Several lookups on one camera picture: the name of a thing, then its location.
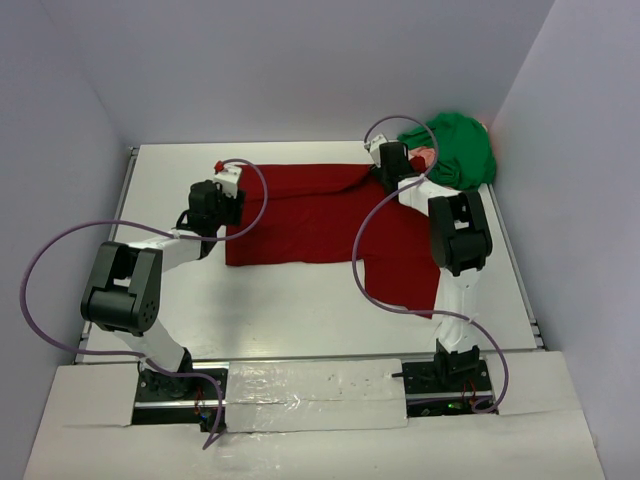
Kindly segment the red t-shirt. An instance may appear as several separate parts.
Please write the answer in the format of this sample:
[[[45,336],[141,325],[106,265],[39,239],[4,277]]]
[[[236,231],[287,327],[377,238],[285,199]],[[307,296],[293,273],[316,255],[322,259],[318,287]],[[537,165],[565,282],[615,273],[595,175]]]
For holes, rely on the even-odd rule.
[[[242,224],[252,229],[227,242],[233,267],[290,262],[349,263],[362,231],[385,197],[366,165],[292,164],[244,167]]]

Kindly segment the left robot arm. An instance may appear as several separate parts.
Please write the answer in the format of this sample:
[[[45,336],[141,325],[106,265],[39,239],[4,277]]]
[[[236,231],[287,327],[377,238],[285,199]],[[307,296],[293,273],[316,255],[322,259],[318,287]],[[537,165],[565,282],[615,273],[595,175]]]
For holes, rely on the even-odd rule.
[[[162,372],[160,387],[173,398],[188,396],[196,375],[188,350],[158,319],[162,275],[206,258],[217,244],[218,230],[241,223],[245,196],[237,181],[195,183],[173,233],[137,243],[105,242],[97,251],[82,317],[121,338],[148,368]]]

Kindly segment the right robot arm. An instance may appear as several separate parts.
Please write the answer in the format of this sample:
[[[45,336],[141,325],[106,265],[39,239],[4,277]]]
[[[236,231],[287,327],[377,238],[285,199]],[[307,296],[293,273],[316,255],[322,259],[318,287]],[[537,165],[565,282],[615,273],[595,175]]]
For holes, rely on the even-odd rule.
[[[438,322],[428,378],[455,391],[480,369],[477,284],[493,242],[481,196],[428,181],[400,142],[374,151],[385,198],[362,231],[365,290],[376,301]]]

